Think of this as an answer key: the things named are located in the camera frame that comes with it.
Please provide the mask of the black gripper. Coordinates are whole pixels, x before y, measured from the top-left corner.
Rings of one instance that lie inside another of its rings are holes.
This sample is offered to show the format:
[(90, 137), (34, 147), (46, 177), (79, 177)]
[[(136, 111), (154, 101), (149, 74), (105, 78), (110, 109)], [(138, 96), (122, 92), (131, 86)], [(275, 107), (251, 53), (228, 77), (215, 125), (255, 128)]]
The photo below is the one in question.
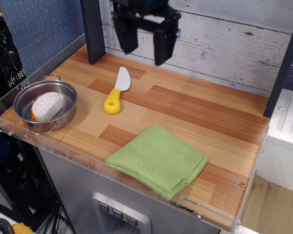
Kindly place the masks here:
[(138, 48), (139, 28), (153, 32), (155, 65), (172, 57), (180, 38), (181, 14), (168, 0), (113, 0), (113, 21), (121, 49), (129, 54)]

